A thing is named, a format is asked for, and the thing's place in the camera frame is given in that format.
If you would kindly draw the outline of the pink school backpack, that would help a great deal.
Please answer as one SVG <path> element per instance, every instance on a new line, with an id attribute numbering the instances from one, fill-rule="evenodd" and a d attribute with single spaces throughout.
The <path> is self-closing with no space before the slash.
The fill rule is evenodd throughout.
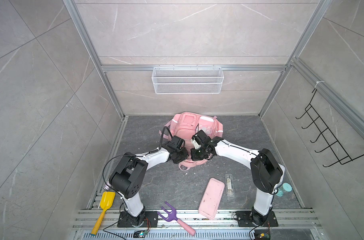
<path id="1" fill-rule="evenodd" d="M 179 169 L 187 171 L 190 168 L 203 165 L 208 159 L 193 161 L 190 150 L 194 148 L 192 136 L 203 130 L 210 138 L 222 137 L 223 124 L 217 120 L 217 117 L 204 116 L 200 114 L 184 112 L 176 114 L 167 124 L 173 136 L 178 136 L 185 140 L 185 147 L 189 153 L 188 158 L 179 163 Z"/>

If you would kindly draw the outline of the pink pencil case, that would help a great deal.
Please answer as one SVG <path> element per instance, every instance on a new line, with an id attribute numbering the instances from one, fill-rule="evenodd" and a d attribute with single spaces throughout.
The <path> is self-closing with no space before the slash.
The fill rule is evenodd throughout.
<path id="1" fill-rule="evenodd" d="M 201 215 L 210 220 L 215 218 L 224 187 L 225 184 L 215 178 L 209 180 L 198 208 Z"/>

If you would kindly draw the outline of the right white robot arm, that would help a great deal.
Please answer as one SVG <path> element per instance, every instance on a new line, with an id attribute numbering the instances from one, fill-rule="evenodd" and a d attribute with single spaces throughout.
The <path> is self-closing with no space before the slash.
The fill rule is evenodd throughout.
<path id="1" fill-rule="evenodd" d="M 283 183 L 285 167 L 278 163 L 268 149 L 252 150 L 230 143 L 221 138 L 210 138 L 204 131 L 199 131 L 191 138 L 192 160 L 221 156 L 234 160 L 251 170 L 252 180 L 257 188 L 252 214 L 266 218 L 272 210 L 273 196 Z"/>

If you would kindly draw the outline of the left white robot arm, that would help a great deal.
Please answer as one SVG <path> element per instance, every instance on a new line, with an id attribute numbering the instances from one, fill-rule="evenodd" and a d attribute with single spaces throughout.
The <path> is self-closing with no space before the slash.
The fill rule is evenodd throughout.
<path id="1" fill-rule="evenodd" d="M 123 198 L 126 211 L 132 217 L 138 217 L 145 209 L 139 191 L 147 170 L 168 161 L 184 161 L 188 157 L 185 140 L 174 136 L 169 142 L 156 149 L 143 153 L 123 154 L 116 168 L 109 177 L 111 189 Z"/>

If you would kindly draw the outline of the clear plastic pen box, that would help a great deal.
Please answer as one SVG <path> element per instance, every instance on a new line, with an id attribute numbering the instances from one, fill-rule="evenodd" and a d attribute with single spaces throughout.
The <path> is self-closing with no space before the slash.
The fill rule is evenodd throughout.
<path id="1" fill-rule="evenodd" d="M 225 187 L 226 187 L 226 194 L 230 199 L 234 199 L 234 186 L 233 186 L 233 175 L 226 174 L 225 175 Z"/>

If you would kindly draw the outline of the purple toy garden fork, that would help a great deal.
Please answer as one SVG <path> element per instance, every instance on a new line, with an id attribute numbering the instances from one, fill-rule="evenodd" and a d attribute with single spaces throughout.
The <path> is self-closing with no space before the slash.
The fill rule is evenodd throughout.
<path id="1" fill-rule="evenodd" d="M 184 221 L 177 217 L 177 210 L 172 205 L 170 205 L 168 202 L 165 202 L 165 204 L 171 209 L 169 211 L 164 207 L 161 207 L 161 209 L 167 214 L 167 216 L 165 217 L 161 212 L 157 212 L 157 214 L 166 222 L 176 221 L 185 231 L 187 231 L 191 236 L 194 237 L 196 231 L 190 225 L 186 224 Z"/>

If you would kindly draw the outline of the purple glitter microphone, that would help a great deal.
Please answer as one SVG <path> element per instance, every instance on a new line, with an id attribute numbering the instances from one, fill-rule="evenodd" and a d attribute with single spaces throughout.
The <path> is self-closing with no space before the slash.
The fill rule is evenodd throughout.
<path id="1" fill-rule="evenodd" d="M 106 182 L 105 183 L 105 186 L 104 186 L 104 190 L 105 191 L 110 191 L 111 190 L 111 187 L 112 187 L 111 184 L 109 182 Z"/>

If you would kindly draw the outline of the yellow toy shovel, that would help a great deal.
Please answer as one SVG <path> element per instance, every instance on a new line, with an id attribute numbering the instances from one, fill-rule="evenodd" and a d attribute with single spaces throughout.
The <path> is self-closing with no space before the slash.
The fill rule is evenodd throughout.
<path id="1" fill-rule="evenodd" d="M 115 199 L 116 193 L 115 192 L 104 192 L 102 195 L 102 199 L 100 202 L 100 207 L 102 209 L 102 213 L 100 214 L 97 222 L 95 223 L 92 231 L 91 231 L 91 235 L 92 236 L 96 236 L 99 228 L 102 224 L 102 221 L 104 219 L 105 213 L 108 209 L 110 209 L 114 203 L 114 199 Z"/>

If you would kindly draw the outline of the small green circuit board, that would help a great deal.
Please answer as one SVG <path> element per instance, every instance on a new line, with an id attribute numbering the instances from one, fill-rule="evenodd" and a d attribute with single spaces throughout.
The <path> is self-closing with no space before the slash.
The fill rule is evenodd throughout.
<path id="1" fill-rule="evenodd" d="M 149 233 L 148 230 L 136 231 L 136 232 L 133 233 L 133 238 L 143 239 L 148 235 L 148 233 Z"/>

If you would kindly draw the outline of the small yellow circuit board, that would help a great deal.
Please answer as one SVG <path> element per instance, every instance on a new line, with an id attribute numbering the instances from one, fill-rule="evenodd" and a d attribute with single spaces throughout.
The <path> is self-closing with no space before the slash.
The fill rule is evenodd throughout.
<path id="1" fill-rule="evenodd" d="M 270 240 L 270 234 L 265 234 L 265 233 L 256 234 L 255 240 Z"/>

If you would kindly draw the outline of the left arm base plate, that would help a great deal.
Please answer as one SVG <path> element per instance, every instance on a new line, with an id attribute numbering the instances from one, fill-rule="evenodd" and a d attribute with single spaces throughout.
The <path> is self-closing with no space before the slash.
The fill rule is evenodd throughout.
<path id="1" fill-rule="evenodd" d="M 117 223 L 118 228 L 139 228 L 139 227 L 150 227 L 156 228 L 158 226 L 159 215 L 154 211 L 146 211 L 143 209 L 142 212 L 137 216 L 133 217 L 127 211 L 120 212 L 119 221 Z"/>

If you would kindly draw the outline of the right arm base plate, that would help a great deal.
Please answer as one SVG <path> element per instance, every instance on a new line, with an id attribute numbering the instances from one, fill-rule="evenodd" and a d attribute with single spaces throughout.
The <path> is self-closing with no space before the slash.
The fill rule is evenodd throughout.
<path id="1" fill-rule="evenodd" d="M 266 216 L 262 216 L 258 212 L 252 211 L 236 211 L 233 219 L 237 221 L 239 227 L 278 227 L 278 221 L 273 211 Z"/>

